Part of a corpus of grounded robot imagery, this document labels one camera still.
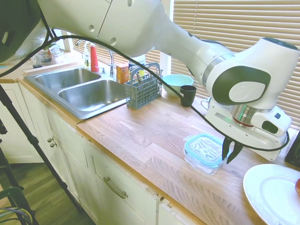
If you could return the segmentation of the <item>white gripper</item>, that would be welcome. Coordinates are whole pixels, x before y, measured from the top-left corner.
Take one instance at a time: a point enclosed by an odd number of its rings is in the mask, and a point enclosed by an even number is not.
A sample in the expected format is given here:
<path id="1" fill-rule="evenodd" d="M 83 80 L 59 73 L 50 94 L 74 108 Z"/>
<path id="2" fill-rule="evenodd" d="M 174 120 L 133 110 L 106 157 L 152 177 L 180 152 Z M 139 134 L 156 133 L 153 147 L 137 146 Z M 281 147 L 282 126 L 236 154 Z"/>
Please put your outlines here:
<path id="1" fill-rule="evenodd" d="M 245 104 L 225 106 L 220 105 L 214 99 L 206 99 L 204 108 L 207 109 L 205 115 L 207 120 L 218 130 L 240 142 L 234 143 L 227 164 L 238 156 L 243 149 L 242 144 L 272 161 L 277 158 L 284 148 L 283 145 L 288 142 L 286 132 L 290 127 L 290 117 L 278 106 L 262 110 Z M 228 156 L 231 138 L 227 136 L 224 138 L 222 160 Z"/>

